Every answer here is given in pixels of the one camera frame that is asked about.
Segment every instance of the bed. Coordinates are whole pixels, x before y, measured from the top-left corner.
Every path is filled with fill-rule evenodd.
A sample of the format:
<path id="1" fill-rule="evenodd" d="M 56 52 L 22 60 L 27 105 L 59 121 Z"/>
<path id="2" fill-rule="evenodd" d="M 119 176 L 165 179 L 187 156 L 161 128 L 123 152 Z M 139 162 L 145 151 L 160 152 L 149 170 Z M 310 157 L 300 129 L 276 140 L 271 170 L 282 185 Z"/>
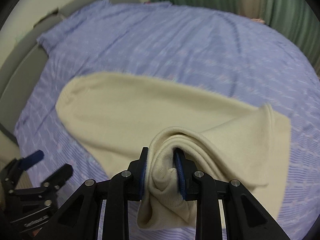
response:
<path id="1" fill-rule="evenodd" d="M 168 2 L 75 0 L 45 17 L 0 69 L 0 123 L 22 156 L 44 151 L 44 161 L 28 171 L 33 186 L 64 163 L 73 166 L 60 204 L 86 179 L 107 179 L 64 129 L 54 107 L 70 79 L 99 71 L 171 80 L 254 106 L 270 102 L 292 122 L 277 222 L 291 239 L 307 234 L 320 214 L 320 83 L 284 36 L 245 17 Z M 131 239 L 194 238 L 192 228 L 138 229 L 137 209 L 129 203 Z"/>

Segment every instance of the bed frame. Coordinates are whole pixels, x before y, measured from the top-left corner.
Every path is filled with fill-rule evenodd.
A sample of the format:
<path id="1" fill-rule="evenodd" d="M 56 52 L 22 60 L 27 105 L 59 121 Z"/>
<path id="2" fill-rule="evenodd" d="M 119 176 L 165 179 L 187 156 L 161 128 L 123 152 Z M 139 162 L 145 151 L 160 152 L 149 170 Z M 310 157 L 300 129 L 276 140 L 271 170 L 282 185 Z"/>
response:
<path id="1" fill-rule="evenodd" d="M 6 7 L 0 8 L 0 28 L 18 1 L 11 0 Z M 0 68 L 0 131 L 16 145 L 18 145 L 17 139 L 13 135 L 15 124 L 48 60 L 48 55 L 37 44 L 36 38 L 81 7 L 94 1 L 96 0 L 74 0 L 46 15 L 17 44 Z M 318 6 L 316 0 L 308 1 L 313 5 L 313 10 L 320 19 L 320 6 Z M 110 0 L 110 2 L 113 4 L 139 3 L 140 0 Z M 318 239 L 320 239 L 320 216 L 303 238 L 303 240 Z"/>

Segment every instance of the knit fabric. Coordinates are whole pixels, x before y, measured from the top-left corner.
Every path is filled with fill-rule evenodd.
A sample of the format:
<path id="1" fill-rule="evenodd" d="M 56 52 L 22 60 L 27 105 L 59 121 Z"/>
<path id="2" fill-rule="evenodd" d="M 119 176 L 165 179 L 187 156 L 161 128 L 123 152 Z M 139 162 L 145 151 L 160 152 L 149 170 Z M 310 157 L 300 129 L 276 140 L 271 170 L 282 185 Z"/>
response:
<path id="1" fill-rule="evenodd" d="M 95 73 L 70 81 L 56 110 L 68 132 L 110 177 L 126 170 L 149 145 L 137 218 L 141 228 L 195 226 L 196 204 L 185 202 L 178 189 L 176 147 L 213 178 L 239 179 L 278 216 L 291 127 L 269 104 L 258 109 L 159 79 Z"/>

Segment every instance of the metal screw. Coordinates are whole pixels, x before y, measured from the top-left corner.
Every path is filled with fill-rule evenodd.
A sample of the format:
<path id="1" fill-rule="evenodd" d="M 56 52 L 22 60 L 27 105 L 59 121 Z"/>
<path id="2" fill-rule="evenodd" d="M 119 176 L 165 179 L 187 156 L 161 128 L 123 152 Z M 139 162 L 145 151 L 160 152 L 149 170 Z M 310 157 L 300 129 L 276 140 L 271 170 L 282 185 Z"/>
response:
<path id="1" fill-rule="evenodd" d="M 130 171 L 123 171 L 122 173 L 121 173 L 121 176 L 122 177 L 129 177 L 131 175 L 131 172 Z"/>
<path id="2" fill-rule="evenodd" d="M 198 177 L 198 178 L 201 178 L 203 177 L 204 173 L 202 171 L 196 171 L 195 172 L 195 176 Z"/>
<path id="3" fill-rule="evenodd" d="M 233 185 L 233 186 L 235 186 L 235 187 L 238 187 L 238 186 L 240 186 L 240 181 L 237 180 L 237 179 L 233 179 L 233 180 L 231 181 L 231 185 Z"/>
<path id="4" fill-rule="evenodd" d="M 48 199 L 48 200 L 46 200 L 46 201 L 44 202 L 44 205 L 45 205 L 46 207 L 50 206 L 51 204 L 52 204 L 52 201 L 51 201 L 50 199 Z"/>
<path id="5" fill-rule="evenodd" d="M 90 187 L 94 184 L 94 180 L 93 179 L 87 179 L 84 183 L 86 186 Z"/>

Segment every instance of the blue bedsheet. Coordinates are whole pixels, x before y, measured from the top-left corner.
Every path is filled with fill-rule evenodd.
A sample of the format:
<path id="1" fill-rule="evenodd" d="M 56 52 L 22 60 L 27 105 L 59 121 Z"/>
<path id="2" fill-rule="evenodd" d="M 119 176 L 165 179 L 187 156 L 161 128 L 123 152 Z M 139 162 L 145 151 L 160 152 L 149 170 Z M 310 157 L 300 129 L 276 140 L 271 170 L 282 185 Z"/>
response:
<path id="1" fill-rule="evenodd" d="M 64 163 L 75 172 L 63 203 L 88 178 L 107 179 L 60 123 L 55 103 L 73 77 L 115 71 L 172 80 L 254 106 L 270 102 L 292 122 L 290 167 L 278 223 L 300 240 L 320 214 L 320 83 L 306 57 L 268 26 L 231 13 L 169 3 L 97 1 L 42 34 L 49 60 L 16 124 L 21 153 L 45 160 L 34 186 Z M 193 239 L 194 229 L 139 230 L 130 203 L 130 239 Z"/>

